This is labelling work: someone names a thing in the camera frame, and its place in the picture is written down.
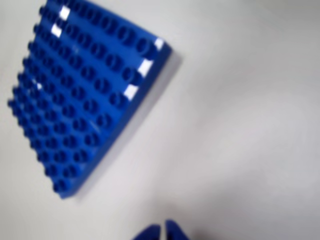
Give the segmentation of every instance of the blue toy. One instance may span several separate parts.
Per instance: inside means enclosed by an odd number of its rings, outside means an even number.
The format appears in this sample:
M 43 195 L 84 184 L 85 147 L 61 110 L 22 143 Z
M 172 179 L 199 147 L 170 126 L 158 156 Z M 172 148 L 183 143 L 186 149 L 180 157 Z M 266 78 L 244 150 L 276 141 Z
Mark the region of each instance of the blue toy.
M 133 240 L 159 240 L 161 227 L 151 225 L 139 233 Z M 178 224 L 172 220 L 165 221 L 166 240 L 188 240 Z
M 48 0 L 8 101 L 53 190 L 66 198 L 117 139 L 171 53 L 83 0 Z

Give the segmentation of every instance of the blue lego baseplate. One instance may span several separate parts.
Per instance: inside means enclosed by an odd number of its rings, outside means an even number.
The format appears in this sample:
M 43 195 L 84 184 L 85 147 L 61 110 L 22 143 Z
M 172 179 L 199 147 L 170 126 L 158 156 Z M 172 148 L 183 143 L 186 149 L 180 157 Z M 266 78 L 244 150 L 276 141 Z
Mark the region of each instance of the blue lego baseplate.
M 165 221 L 166 240 L 189 240 L 179 225 L 172 221 Z M 153 224 L 139 233 L 133 240 L 159 240 L 161 227 Z
M 171 54 L 161 38 L 83 0 L 48 0 L 8 101 L 45 175 L 72 196 Z

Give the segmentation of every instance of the white sticker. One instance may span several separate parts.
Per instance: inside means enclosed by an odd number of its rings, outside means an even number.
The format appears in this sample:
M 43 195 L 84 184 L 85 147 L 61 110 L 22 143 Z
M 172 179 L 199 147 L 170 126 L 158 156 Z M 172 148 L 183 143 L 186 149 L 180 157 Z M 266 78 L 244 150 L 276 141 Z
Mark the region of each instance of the white sticker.
M 154 45 L 155 45 L 156 49 L 158 49 L 158 51 L 160 51 L 162 49 L 164 44 L 165 44 L 165 41 L 161 38 L 157 38 L 154 42 Z
M 69 14 L 70 14 L 70 8 L 66 6 L 62 6 L 62 9 L 59 13 L 60 18 L 66 21 L 69 17 Z
M 138 72 L 141 73 L 141 75 L 145 78 L 147 76 L 152 64 L 154 64 L 154 61 L 144 59 L 138 69 Z
M 36 88 L 37 88 L 38 90 L 42 89 L 41 83 L 37 83 L 37 84 L 36 84 Z
M 138 90 L 139 88 L 137 86 L 129 84 L 129 86 L 124 91 L 124 95 L 131 101 L 135 97 Z
M 53 26 L 51 28 L 51 33 L 53 35 L 56 35 L 58 38 L 60 38 L 61 33 L 62 33 L 62 29 L 60 27 L 58 27 L 56 24 L 53 24 Z

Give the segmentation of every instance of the white table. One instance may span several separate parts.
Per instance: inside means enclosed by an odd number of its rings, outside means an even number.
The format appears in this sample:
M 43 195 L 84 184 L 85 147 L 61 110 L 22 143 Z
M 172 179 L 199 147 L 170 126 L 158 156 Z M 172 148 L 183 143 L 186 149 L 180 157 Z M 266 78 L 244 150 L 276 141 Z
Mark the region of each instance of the white table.
M 0 1 L 0 239 L 318 240 L 320 1 L 96 0 L 176 53 L 111 151 L 61 200 L 6 106 L 41 0 Z

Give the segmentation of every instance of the blue object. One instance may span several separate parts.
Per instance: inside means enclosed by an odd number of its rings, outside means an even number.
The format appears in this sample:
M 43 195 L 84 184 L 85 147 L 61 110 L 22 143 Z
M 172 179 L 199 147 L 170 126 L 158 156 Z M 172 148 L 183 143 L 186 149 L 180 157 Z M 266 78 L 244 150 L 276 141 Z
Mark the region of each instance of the blue object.
M 82 0 L 48 0 L 13 99 L 30 147 L 61 198 L 84 183 L 126 126 L 171 48 Z
M 165 221 L 166 240 L 188 240 L 179 225 L 172 220 Z M 160 239 L 161 227 L 154 224 L 147 227 L 133 240 L 158 240 Z

